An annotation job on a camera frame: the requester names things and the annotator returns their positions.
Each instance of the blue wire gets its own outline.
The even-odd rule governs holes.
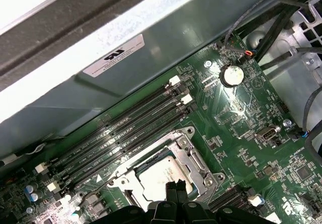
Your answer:
[[[304,135],[302,135],[302,137],[307,137],[308,136],[308,131],[305,132]]]

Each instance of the motherboard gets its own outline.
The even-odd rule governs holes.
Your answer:
[[[181,179],[213,212],[322,223],[306,135],[257,62],[218,40],[3,179],[0,219],[87,224],[130,204],[147,210]]]

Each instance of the black cable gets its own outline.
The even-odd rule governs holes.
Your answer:
[[[288,52],[278,56],[277,58],[273,59],[271,62],[261,65],[260,66],[261,70],[266,70],[266,69],[272,68],[273,66],[278,65],[279,63],[285,61],[286,59],[288,59],[291,56],[292,56],[292,54],[288,51]]]
[[[232,51],[235,51],[235,52],[241,52],[241,53],[244,53],[245,50],[243,49],[238,49],[238,48],[234,48],[232,47],[231,45],[228,45],[228,40],[232,34],[232,32],[235,30],[235,28],[258,6],[260,5],[262,2],[264,2],[266,0],[258,0],[256,3],[254,3],[254,5],[252,5],[249,9],[246,10],[246,12],[244,12],[238,19],[237,21],[230,27],[230,29],[228,30],[226,36],[225,36],[225,42],[224,42],[224,45],[227,49],[230,49]],[[293,7],[303,7],[303,8],[307,8],[308,5],[305,4],[305,3],[302,3],[302,2],[296,2],[296,1],[293,1],[293,0],[277,0],[281,3],[284,3],[284,4],[288,4],[288,5],[292,5]]]
[[[304,115],[303,115],[303,122],[302,122],[302,129],[303,131],[307,131],[306,125],[307,125],[307,118],[308,118],[308,113],[310,111],[310,108],[313,104],[313,101],[315,98],[318,96],[318,94],[322,91],[322,87],[316,89],[308,98],[305,107],[304,107]]]
[[[298,53],[316,53],[322,54],[322,47],[296,48]]]
[[[239,34],[241,39],[244,39],[251,32],[256,30],[259,26],[263,25],[267,21],[271,20],[273,17],[277,16],[285,8],[285,4],[279,3],[271,9],[260,14],[256,18],[252,19],[248,23],[236,29],[236,32]]]
[[[247,24],[244,24],[243,26],[236,29],[236,32],[239,34],[241,39],[244,39],[246,36],[248,36],[251,32],[256,30],[259,26],[263,25],[267,21],[270,21],[273,17],[279,15],[282,10],[285,8],[284,4],[279,4],[263,14],[257,16]]]
[[[322,54],[322,47],[297,48],[296,50],[298,53]],[[269,69],[273,66],[278,65],[279,63],[282,63],[283,61],[287,60],[291,56],[292,56],[292,54],[288,51],[288,52],[278,56],[277,58],[273,59],[271,62],[261,65],[260,67],[262,70]]]
[[[267,32],[265,37],[261,40],[257,47],[257,52],[255,56],[255,60],[259,62],[263,56],[267,53],[267,51],[271,48],[272,44],[275,42],[276,38],[283,30],[285,25],[288,23],[291,16],[298,10],[298,7],[295,6],[287,6],[281,14],[277,17],[274,24],[271,26],[270,30]]]
[[[322,158],[317,153],[312,145],[313,139],[315,139],[322,132],[322,120],[312,129],[305,139],[304,147],[312,155],[312,157],[322,166]]]

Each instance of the label sticker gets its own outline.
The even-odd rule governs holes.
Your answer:
[[[134,37],[130,41],[126,42],[122,46],[118,47],[117,49],[105,55],[103,58],[96,61],[94,64],[84,69],[83,72],[92,77],[97,77],[143,46],[144,38],[142,34],[139,34],[138,36]]]
[[[265,217],[266,220],[270,220],[272,222],[275,222],[276,224],[280,224],[282,221],[280,218],[278,218],[277,214],[275,212],[271,213],[267,217]]]

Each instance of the green circuit board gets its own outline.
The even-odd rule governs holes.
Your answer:
[[[244,48],[237,37],[230,43]],[[237,87],[227,88],[220,81],[220,72],[231,64],[238,65],[245,77]],[[175,76],[181,80],[180,87],[171,94],[164,93],[164,86]],[[188,93],[193,104],[178,106]],[[291,121],[287,127],[283,126],[285,119]],[[204,47],[28,162],[17,171],[19,179],[10,175],[0,193],[2,216],[10,212],[17,223],[94,221],[99,215],[91,206],[84,206],[80,219],[73,222],[70,216],[74,210],[70,212],[68,205],[73,201],[78,204],[102,185],[99,201],[104,210],[100,213],[127,206],[120,190],[104,186],[110,174],[160,136],[187,126],[196,130],[191,141],[209,169],[225,174],[214,201],[236,185],[252,187],[265,200],[258,209],[262,217],[273,213],[278,224],[322,223],[322,217],[302,198],[310,196],[310,201],[322,206],[322,170],[304,149],[304,138],[289,137],[297,129],[291,113],[258,64],[225,49],[220,41]],[[279,128],[269,140],[258,134],[267,127]],[[41,162],[50,163],[52,175],[48,180],[41,180],[35,171]],[[57,200],[46,188],[54,180],[75,193],[70,203],[56,206]],[[30,201],[24,191],[29,183],[38,184],[41,199]]]

